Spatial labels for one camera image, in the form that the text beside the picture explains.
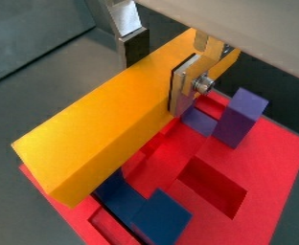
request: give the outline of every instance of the wooden block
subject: wooden block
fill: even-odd
[[[67,206],[87,197],[171,121],[170,74],[196,53],[194,37],[188,30],[14,143],[46,193]]]

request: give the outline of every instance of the red platform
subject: red platform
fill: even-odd
[[[218,119],[226,102],[196,107]],[[175,120],[123,166],[145,197],[162,188],[194,213],[178,244],[269,244],[299,169],[299,137],[264,118],[237,149]],[[87,244],[137,244],[91,196],[74,210],[46,198]]]

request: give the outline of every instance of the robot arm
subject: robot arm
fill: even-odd
[[[299,1],[135,1],[299,77]]]

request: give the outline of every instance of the metal bracket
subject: metal bracket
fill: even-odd
[[[182,116],[200,94],[212,91],[216,82],[208,71],[217,63],[210,57],[193,54],[173,70],[167,109],[174,117]]]

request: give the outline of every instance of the square slot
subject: square slot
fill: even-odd
[[[141,244],[117,221],[117,219],[103,208],[97,210],[89,221],[110,244]]]
[[[234,218],[248,191],[197,157],[178,179],[229,218]]]

